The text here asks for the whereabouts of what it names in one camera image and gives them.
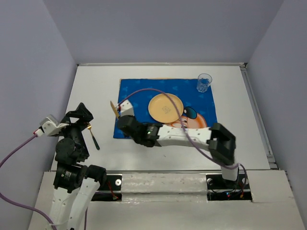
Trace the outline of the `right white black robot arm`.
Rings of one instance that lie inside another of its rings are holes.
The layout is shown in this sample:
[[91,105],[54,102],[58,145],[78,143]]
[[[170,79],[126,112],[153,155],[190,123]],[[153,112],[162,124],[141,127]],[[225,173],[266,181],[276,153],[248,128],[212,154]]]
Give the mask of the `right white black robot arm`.
[[152,147],[194,147],[222,170],[221,183],[231,188],[238,183],[239,165],[235,160],[236,137],[220,123],[190,129],[158,123],[141,123],[132,115],[118,119],[117,128],[135,143]]

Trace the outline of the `gold knife dark handle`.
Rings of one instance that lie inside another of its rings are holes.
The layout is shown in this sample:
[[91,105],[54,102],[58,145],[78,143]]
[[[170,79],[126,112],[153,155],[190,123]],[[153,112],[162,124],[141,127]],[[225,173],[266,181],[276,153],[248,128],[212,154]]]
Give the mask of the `gold knife dark handle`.
[[117,108],[116,108],[115,105],[112,103],[112,101],[110,101],[110,106],[111,106],[111,108],[112,108],[112,111],[113,111],[114,114],[115,114],[116,119],[119,119],[120,115],[119,115],[119,113],[118,113]]

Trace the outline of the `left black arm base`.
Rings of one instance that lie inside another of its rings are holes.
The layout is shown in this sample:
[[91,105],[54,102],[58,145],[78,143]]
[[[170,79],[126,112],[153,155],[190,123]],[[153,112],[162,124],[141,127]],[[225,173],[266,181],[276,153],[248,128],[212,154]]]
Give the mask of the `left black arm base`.
[[122,174],[107,174],[106,182],[101,185],[92,197],[92,201],[121,201]]

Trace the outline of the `clear plastic cup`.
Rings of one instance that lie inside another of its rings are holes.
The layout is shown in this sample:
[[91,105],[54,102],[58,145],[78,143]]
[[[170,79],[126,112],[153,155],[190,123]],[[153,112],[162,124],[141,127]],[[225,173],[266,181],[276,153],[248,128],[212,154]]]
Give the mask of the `clear plastic cup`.
[[197,81],[197,90],[199,92],[206,92],[210,87],[211,82],[212,82],[211,75],[207,73],[200,74],[198,76],[198,81]]

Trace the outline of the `blue cartoon placemat cloth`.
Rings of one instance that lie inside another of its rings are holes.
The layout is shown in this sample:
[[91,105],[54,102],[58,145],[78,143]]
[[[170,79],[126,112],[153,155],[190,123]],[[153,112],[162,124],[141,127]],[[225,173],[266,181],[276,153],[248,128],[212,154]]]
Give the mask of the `blue cartoon placemat cloth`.
[[[177,96],[184,105],[181,119],[186,128],[211,127],[217,122],[215,104],[211,88],[204,93],[197,90],[197,79],[122,79],[118,101],[144,88],[153,88]],[[142,91],[129,98],[134,114],[142,123],[156,123],[149,114],[150,100],[158,95],[156,91]]]

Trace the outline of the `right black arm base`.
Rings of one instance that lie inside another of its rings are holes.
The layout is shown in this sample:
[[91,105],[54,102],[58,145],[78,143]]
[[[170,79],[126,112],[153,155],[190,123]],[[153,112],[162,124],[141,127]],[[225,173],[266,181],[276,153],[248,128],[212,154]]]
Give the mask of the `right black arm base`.
[[207,175],[208,201],[252,201],[252,194],[248,180],[243,173],[236,181],[222,178],[221,174]]

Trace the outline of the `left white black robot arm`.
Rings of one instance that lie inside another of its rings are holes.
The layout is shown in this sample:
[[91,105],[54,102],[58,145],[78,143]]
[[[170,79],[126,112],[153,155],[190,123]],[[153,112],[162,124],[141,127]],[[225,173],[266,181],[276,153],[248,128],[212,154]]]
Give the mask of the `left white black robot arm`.
[[106,185],[105,168],[81,165],[89,157],[82,131],[93,118],[86,106],[79,103],[50,133],[62,138],[56,144],[57,169],[49,213],[54,230],[77,230],[94,194]]

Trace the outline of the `tan round plate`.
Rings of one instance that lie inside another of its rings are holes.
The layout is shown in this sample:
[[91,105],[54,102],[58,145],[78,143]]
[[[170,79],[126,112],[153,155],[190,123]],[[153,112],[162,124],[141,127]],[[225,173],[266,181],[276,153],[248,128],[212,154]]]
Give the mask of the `tan round plate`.
[[175,106],[163,93],[153,97],[148,105],[148,111],[150,116],[160,123],[173,123],[179,119],[183,114],[184,105],[183,102],[175,95],[167,93],[167,95],[175,103]]

